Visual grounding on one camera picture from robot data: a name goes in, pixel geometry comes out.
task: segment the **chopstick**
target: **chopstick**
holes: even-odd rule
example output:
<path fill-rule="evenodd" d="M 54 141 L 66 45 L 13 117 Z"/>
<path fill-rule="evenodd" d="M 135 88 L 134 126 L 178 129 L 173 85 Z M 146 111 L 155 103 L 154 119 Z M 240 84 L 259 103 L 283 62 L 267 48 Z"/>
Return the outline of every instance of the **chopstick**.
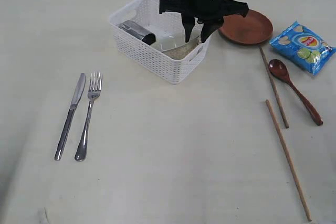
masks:
<path fill-rule="evenodd" d="M 280 139 L 283 151 L 285 152 L 285 156 L 286 156 L 287 162 L 289 164 L 290 171 L 292 172 L 292 176 L 293 176 L 296 188 L 297 188 L 297 190 L 299 192 L 299 196 L 300 196 L 303 208 L 305 210 L 307 219 L 308 219 L 308 221 L 311 221 L 310 211 L 309 211 L 309 208 L 307 206 L 306 199 L 305 199 L 305 196 L 303 194 L 303 191 L 302 191 L 302 188 L 301 188 L 301 185 L 300 185 L 300 181 L 299 181 L 298 175 L 296 174 L 296 171 L 294 169 L 293 161 L 292 161 L 292 159 L 291 159 L 291 157 L 289 155 L 289 151 L 288 151 L 288 148 L 287 148 L 284 136 L 281 133 L 281 129 L 280 129 L 279 123 L 278 123 L 278 121 L 277 121 L 277 119 L 276 119 L 276 117 L 274 115 L 274 111 L 273 111 L 272 106 L 271 106 L 271 104 L 269 103 L 268 100 L 266 100 L 266 105 L 268 107 L 269 113 L 271 114 L 271 117 L 272 117 L 275 129 L 277 130 L 277 133 L 278 133 L 278 136 L 279 136 L 279 139 Z"/>
<path fill-rule="evenodd" d="M 282 107 L 282 103 L 280 101 L 278 90 L 277 90 L 277 87 L 275 86 L 273 76 L 272 76 L 271 72 L 268 69 L 268 60 L 267 60 L 267 58 L 266 58 L 266 56 L 264 54 L 264 51 L 263 51 L 263 49 L 262 49 L 261 46 L 259 46 L 259 49 L 260 49 L 261 57 L 263 58 L 262 60 L 264 62 L 267 74 L 268 74 L 268 78 L 269 78 L 269 80 L 271 82 L 271 85 L 272 85 L 272 88 L 273 88 L 273 92 L 274 92 L 275 98 L 276 98 L 278 106 L 279 106 L 279 110 L 280 110 L 280 113 L 281 113 L 282 120 L 283 120 L 283 122 L 285 124 L 286 129 L 288 129 L 289 128 L 288 121 L 287 121 L 285 112 L 283 111 L 283 107 Z"/>

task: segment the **butter knife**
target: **butter knife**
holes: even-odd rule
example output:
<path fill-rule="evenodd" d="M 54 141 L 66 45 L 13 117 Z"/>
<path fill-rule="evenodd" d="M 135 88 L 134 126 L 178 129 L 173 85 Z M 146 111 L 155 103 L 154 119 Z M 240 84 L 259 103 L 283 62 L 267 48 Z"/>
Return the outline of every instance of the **butter knife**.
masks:
<path fill-rule="evenodd" d="M 58 142 L 57 150 L 56 150 L 55 157 L 54 157 L 55 160 L 60 160 L 61 157 L 62 157 L 62 153 L 63 153 L 64 147 L 65 147 L 65 143 L 67 142 L 67 137 L 68 137 L 68 133 L 69 133 L 70 126 L 71 126 L 71 121 L 72 121 L 73 115 L 75 113 L 75 110 L 77 108 L 77 105 L 80 101 L 80 98 L 83 94 L 83 90 L 84 90 L 84 87 L 85 87 L 85 79 L 86 79 L 85 74 L 81 73 L 80 77 L 79 77 L 79 80 L 77 82 L 77 85 L 76 85 L 75 93 L 72 97 L 72 101 L 71 101 L 71 104 L 70 104 L 70 109 L 69 109 L 69 112 L 68 112 L 67 119 L 65 120 L 65 124 L 64 124 L 64 128 L 63 128 L 63 131 L 62 131 L 62 134 L 61 134 L 61 138 Z"/>

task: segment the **fork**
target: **fork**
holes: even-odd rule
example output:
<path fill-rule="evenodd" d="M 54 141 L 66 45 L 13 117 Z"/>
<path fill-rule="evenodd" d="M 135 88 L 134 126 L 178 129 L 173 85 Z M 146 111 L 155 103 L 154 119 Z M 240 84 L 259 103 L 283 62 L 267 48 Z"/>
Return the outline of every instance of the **fork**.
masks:
<path fill-rule="evenodd" d="M 86 150 L 88 145 L 88 136 L 89 136 L 89 125 L 92 113 L 92 107 L 95 100 L 100 96 L 101 85 L 102 85 L 103 75 L 100 75 L 100 72 L 91 73 L 90 87 L 88 92 L 89 98 L 89 107 L 88 113 L 86 115 L 84 129 L 82 137 L 75 154 L 76 161 L 83 161 L 86 158 Z"/>

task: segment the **blue chip bag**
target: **blue chip bag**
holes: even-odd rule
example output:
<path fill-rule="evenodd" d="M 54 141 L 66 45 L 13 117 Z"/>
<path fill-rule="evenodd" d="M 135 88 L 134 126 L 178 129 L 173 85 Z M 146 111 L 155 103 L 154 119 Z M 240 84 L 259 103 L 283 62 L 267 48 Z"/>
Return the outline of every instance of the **blue chip bag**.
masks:
<path fill-rule="evenodd" d="M 297 21 L 269 43 L 287 59 L 313 75 L 336 52 L 336 48 L 330 47 L 320 36 Z"/>

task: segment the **table surface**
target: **table surface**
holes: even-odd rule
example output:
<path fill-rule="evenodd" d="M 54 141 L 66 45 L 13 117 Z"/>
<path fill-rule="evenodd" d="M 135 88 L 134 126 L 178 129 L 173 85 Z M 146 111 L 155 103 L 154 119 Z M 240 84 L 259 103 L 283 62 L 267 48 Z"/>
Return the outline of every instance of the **table surface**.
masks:
<path fill-rule="evenodd" d="M 205 60 L 173 86 L 117 52 L 108 16 L 131 0 L 0 0 L 2 223 L 303 223 L 269 99 L 314 219 L 336 220 L 336 59 L 312 77 L 282 59 L 324 119 L 276 81 L 284 129 L 257 47 L 215 33 Z M 336 45 L 336 0 L 238 0 L 279 34 L 296 19 Z M 79 74 L 104 73 L 88 156 L 74 154 L 86 90 L 53 160 Z"/>

